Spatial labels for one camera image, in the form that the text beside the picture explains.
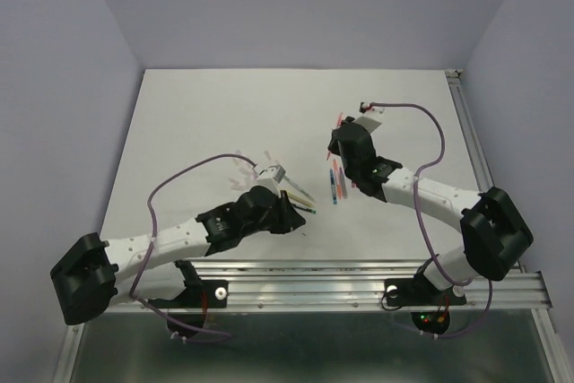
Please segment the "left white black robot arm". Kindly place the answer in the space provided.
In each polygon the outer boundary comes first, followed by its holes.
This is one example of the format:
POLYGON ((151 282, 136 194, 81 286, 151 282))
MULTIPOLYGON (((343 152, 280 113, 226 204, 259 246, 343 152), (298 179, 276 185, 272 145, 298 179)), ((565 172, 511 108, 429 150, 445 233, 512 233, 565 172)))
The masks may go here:
POLYGON ((114 303, 129 301, 120 285, 133 282, 140 269, 207 257, 230 250, 259 232, 288 234, 306 224, 287 194, 254 186, 237 201, 157 234, 101 239, 81 236, 50 271, 67 325, 86 323, 114 303))

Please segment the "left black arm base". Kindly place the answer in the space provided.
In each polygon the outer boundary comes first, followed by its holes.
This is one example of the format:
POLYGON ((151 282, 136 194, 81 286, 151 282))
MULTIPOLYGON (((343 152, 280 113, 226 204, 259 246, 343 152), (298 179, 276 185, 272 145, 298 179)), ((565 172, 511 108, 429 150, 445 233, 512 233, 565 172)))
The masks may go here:
POLYGON ((230 333, 208 329, 208 312, 225 309, 229 297, 229 283, 224 279, 204 280, 189 261, 179 260, 173 265, 176 275, 183 277, 183 291, 173 299, 149 299, 152 309, 160 310, 172 339, 183 344, 211 344, 228 341, 230 333))

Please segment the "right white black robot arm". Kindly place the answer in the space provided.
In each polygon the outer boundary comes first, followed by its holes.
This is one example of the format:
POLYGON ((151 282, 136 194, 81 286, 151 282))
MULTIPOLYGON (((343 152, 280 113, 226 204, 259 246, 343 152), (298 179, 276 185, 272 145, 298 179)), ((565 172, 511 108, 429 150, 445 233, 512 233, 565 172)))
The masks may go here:
POLYGON ((478 276, 498 282, 534 242, 504 190, 470 191, 419 178, 401 163, 377 155, 364 126, 339 126, 328 149, 341 157, 345 176, 364 195, 412 208, 417 218, 428 215, 461 234, 462 246, 431 254, 417 270, 410 289, 418 300, 433 302, 478 276))

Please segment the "yellow pen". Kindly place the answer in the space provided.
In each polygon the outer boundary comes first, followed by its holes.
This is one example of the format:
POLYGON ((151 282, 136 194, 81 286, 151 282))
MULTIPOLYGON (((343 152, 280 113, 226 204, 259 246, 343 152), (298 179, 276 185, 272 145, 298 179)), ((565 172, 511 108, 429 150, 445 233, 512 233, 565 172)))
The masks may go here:
POLYGON ((287 192, 288 197, 295 202, 298 202, 300 204, 303 205, 307 205, 307 206, 313 206, 315 204, 315 202, 309 198, 303 197, 303 196, 299 196, 297 194, 294 194, 292 192, 287 192))

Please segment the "grey white slim pen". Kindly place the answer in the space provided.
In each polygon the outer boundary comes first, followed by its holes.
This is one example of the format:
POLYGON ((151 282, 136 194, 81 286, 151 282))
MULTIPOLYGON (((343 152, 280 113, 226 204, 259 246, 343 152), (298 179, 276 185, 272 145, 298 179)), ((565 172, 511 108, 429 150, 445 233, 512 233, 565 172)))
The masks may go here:
POLYGON ((285 177, 285 181, 291 186, 293 187, 295 190, 297 190, 298 192, 300 192, 303 196, 305 196, 310 202, 316 202, 315 198, 309 194, 305 189, 303 189, 302 187, 300 187, 294 180, 285 177))

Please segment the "green black pen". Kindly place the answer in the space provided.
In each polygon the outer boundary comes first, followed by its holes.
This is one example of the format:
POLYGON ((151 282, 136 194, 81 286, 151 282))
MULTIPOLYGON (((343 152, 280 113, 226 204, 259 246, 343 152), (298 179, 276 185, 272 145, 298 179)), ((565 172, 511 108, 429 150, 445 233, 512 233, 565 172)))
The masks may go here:
POLYGON ((296 209, 298 209, 298 210, 301 210, 301 211, 303 211, 303 212, 306 212, 306 213, 311 213, 311 214, 316 214, 316 213, 317 213, 317 211, 316 211, 315 209, 309 208, 309 207, 304 206, 304 205, 292 204, 292 206, 293 206, 294 208, 296 208, 296 209))

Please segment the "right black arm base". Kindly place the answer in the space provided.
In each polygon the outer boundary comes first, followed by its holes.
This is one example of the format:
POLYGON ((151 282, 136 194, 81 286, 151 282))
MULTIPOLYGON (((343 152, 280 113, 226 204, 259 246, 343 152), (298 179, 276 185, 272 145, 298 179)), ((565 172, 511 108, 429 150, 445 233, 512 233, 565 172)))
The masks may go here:
POLYGON ((384 311, 389 312, 423 307, 423 311, 410 312, 412 329, 440 336, 445 335, 449 329, 450 307, 465 305, 466 296, 464 289, 458 286, 437 290, 419 270, 412 278, 386 279, 379 303, 384 311))

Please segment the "pink pen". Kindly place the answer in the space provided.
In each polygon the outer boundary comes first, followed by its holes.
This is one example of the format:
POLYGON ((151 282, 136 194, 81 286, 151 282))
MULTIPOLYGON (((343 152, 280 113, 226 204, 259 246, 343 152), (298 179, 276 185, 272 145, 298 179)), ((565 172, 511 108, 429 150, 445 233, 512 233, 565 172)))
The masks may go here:
POLYGON ((331 131, 330 141, 327 145, 327 153, 326 153, 326 160, 328 161, 331 157, 339 156, 340 149, 339 149, 339 142, 337 139, 337 133, 340 129, 344 121, 344 114, 341 112, 337 118, 337 122, 335 128, 331 131))

